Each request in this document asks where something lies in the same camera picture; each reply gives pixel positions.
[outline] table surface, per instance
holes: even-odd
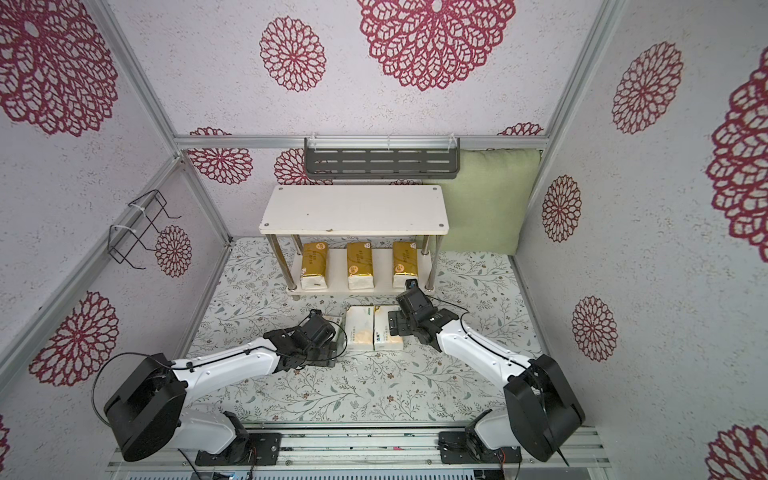
[[[445,235],[448,214],[435,185],[278,185],[264,235]]]

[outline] zip tie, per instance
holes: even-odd
[[[136,229],[126,227],[125,225],[112,225],[113,228],[124,228],[125,230],[130,230],[133,233],[136,233]]]

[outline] white robotic arm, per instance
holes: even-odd
[[[406,282],[397,303],[401,311],[389,313],[390,335],[413,335],[463,360],[504,393],[506,409],[483,412],[465,429],[463,445],[441,436],[441,449],[493,462],[499,449],[522,447],[546,462],[583,423],[584,410],[551,357],[532,359],[485,338],[455,313],[435,308],[416,280]]]
[[[297,327],[278,329],[223,352],[168,362],[162,353],[142,361],[104,406],[123,458],[134,462],[163,447],[197,449],[236,464],[248,453],[249,435],[230,412],[188,406],[243,379],[307,365],[333,366],[336,330],[319,310]]]
[[[459,445],[478,462],[494,462],[498,449],[519,446],[544,462],[584,421],[584,411],[550,357],[531,359],[485,338],[455,313],[436,309],[416,280],[406,283],[397,302],[401,311],[389,313],[391,335],[415,336],[466,362],[504,392],[506,409],[483,412]],[[335,335],[322,313],[311,310],[297,327],[265,333],[223,352],[173,362],[162,354],[145,359],[104,407],[123,458],[132,462],[174,447],[198,449],[218,465],[241,462],[250,437],[237,417],[188,406],[242,379],[306,365],[333,366]],[[442,434],[440,446],[457,447]]]

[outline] black cable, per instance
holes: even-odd
[[[461,305],[456,305],[455,303],[450,303],[449,301],[443,300],[443,299],[441,299],[441,298],[438,298],[438,297],[436,297],[436,296],[432,296],[432,295],[426,295],[426,294],[425,294],[424,296],[426,296],[427,298],[431,298],[432,300],[437,300],[438,302],[443,302],[443,303],[447,303],[448,305],[453,305],[453,306],[455,306],[456,308],[460,308],[460,309],[464,310],[465,312],[468,312],[468,311],[469,311],[469,309],[468,309],[468,308],[466,308],[466,307],[463,307],[463,306],[461,306]]]
[[[526,367],[525,365],[523,365],[522,363],[520,363],[520,362],[516,362],[516,361],[514,361],[513,359],[511,359],[511,358],[508,358],[508,357],[506,357],[506,356],[503,356],[501,353],[499,353],[499,352],[496,352],[496,351],[494,351],[494,350],[492,350],[492,349],[488,348],[487,346],[485,346],[485,345],[483,345],[482,343],[478,342],[478,341],[477,341],[477,339],[476,339],[474,336],[470,335],[470,334],[469,334],[469,332],[467,332],[467,329],[466,329],[466,327],[464,326],[464,320],[463,320],[463,319],[464,319],[464,315],[466,315],[467,313],[469,313],[469,311],[466,311],[466,312],[462,313],[462,315],[461,315],[461,316],[458,318],[458,324],[462,326],[462,330],[464,330],[464,334],[467,336],[467,338],[469,338],[469,339],[470,339],[472,342],[475,342],[475,343],[477,343],[478,345],[480,345],[480,347],[482,347],[483,349],[486,349],[486,350],[488,350],[490,353],[493,353],[493,354],[494,354],[494,355],[496,355],[497,357],[499,357],[499,358],[503,358],[504,360],[506,360],[506,361],[508,361],[508,362],[510,362],[510,363],[514,363],[515,365],[519,366],[519,367],[520,367],[520,368],[522,368],[523,370],[526,370],[526,369],[528,368],[528,367]]]
[[[333,322],[331,320],[327,320],[327,322],[333,323],[334,325],[339,327],[339,331],[344,332],[344,350],[342,350],[342,352],[339,353],[336,356],[324,359],[325,361],[330,361],[330,360],[335,360],[335,359],[339,358],[341,355],[343,355],[346,352],[346,348],[349,345],[349,338],[347,337],[346,331],[344,331],[344,329],[341,327],[341,325],[339,325],[338,323]],[[148,358],[148,359],[152,360],[153,362],[155,362],[156,364],[158,364],[159,366],[161,366],[161,367],[163,367],[165,369],[170,369],[170,370],[191,370],[191,369],[200,368],[201,366],[209,365],[211,363],[215,363],[215,362],[220,362],[222,360],[231,359],[232,357],[235,357],[235,356],[238,356],[238,355],[247,355],[247,354],[251,353],[255,349],[264,349],[264,350],[267,350],[269,352],[276,353],[278,356],[287,356],[287,357],[292,358],[292,359],[298,359],[298,360],[301,360],[303,364],[307,361],[307,357],[306,356],[304,356],[302,358],[302,357],[298,357],[298,356],[278,353],[277,350],[271,349],[271,348],[269,348],[267,346],[263,346],[263,345],[254,346],[252,349],[248,349],[248,348],[242,349],[239,352],[233,353],[232,355],[225,356],[225,357],[223,357],[221,359],[213,359],[213,360],[209,360],[207,362],[198,363],[196,365],[185,366],[185,367],[176,367],[176,366],[173,366],[173,365],[166,365],[165,363],[162,363],[160,360],[154,358],[152,355],[148,355],[146,353],[139,353],[139,352],[123,352],[123,353],[118,353],[117,355],[115,355],[115,356],[111,357],[110,359],[108,359],[104,363],[104,365],[101,366],[101,368],[98,370],[98,372],[96,372],[96,376],[94,378],[93,385],[91,386],[91,408],[93,409],[94,413],[96,414],[96,417],[101,421],[101,423],[105,424],[108,427],[111,426],[111,425],[109,425],[109,422],[107,421],[107,419],[102,417],[101,414],[98,412],[98,409],[96,408],[96,398],[95,398],[95,396],[96,396],[96,384],[97,384],[99,378],[101,377],[101,373],[104,371],[104,368],[107,365],[109,365],[112,360],[114,360],[114,359],[116,359],[118,357],[121,357],[121,356],[124,356],[124,355],[143,356],[144,358]]]
[[[250,450],[250,470],[248,471],[248,476],[246,477],[246,480],[253,480],[253,468],[256,466],[256,447],[253,447]]]
[[[518,475],[520,475],[520,467],[522,467],[522,466],[523,466],[523,455],[522,455],[522,452],[521,452],[520,462],[518,462],[518,471],[517,471],[517,473],[515,473],[515,480],[518,480]]]
[[[184,458],[187,460],[187,463],[190,464],[190,467],[192,467],[192,469],[194,470],[194,474],[197,475],[197,478],[199,480],[203,480],[203,477],[200,476],[200,472],[197,471],[197,468],[195,468],[194,463],[192,463],[190,458],[187,457],[187,454],[184,453],[184,450],[182,449],[177,449],[177,450],[179,451],[180,454],[184,455]]]
[[[328,323],[332,323],[333,325],[336,325],[339,327],[339,331],[344,334],[344,350],[341,351],[341,353],[337,354],[336,356],[332,356],[326,359],[326,361],[335,360],[339,358],[341,355],[344,355],[344,352],[346,352],[346,347],[349,345],[349,337],[346,335],[346,331],[339,325],[338,323],[334,322],[333,320],[326,319]]]

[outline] red flower pattern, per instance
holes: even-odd
[[[112,116],[118,71],[79,0],[2,0],[0,38],[8,118],[79,137]]]
[[[602,362],[614,354],[616,322],[603,300],[593,296],[581,299],[574,309],[571,327],[578,348],[590,359]]]
[[[230,135],[220,128],[198,128],[190,135]],[[245,148],[194,148],[187,152],[200,173],[220,184],[238,184],[250,177],[253,161]]]
[[[403,180],[403,179],[399,179],[399,180],[395,180],[393,182],[389,182],[389,184],[390,185],[421,185],[422,181],[421,180]]]
[[[5,454],[8,453],[8,450],[11,449],[11,446],[8,444],[8,433],[10,432],[11,430],[7,429],[5,425],[3,425],[2,415],[0,415],[0,472],[3,471]]]
[[[768,432],[762,426],[734,425],[727,432],[718,432],[717,440],[709,446],[710,480],[768,478]]]
[[[360,31],[384,74],[403,87],[463,81],[504,39],[514,0],[358,0]]]
[[[667,111],[680,84],[680,50],[662,41],[630,64],[616,87],[614,123],[625,134],[643,131]]]
[[[325,50],[315,32],[301,20],[275,18],[261,34],[259,46],[270,77],[286,90],[309,90],[323,79]]]
[[[86,292],[72,313],[29,364],[40,383],[73,386],[96,373],[118,338],[118,318],[109,299]]]
[[[169,225],[157,236],[154,255],[157,265],[168,276],[182,276],[192,262],[192,244],[184,230]]]
[[[541,205],[544,232],[554,242],[564,242],[578,227],[581,216],[581,191],[568,175],[555,179],[547,189]]]
[[[524,124],[516,124],[512,127],[506,127],[503,131],[498,132],[498,135],[538,135],[544,128],[539,124],[532,124],[527,121]]]
[[[768,263],[768,48],[749,81],[730,95],[712,142],[712,206],[730,220],[729,234],[749,240]]]
[[[307,177],[302,148],[291,148],[280,154],[275,160],[275,178],[280,185],[333,185],[331,180]]]

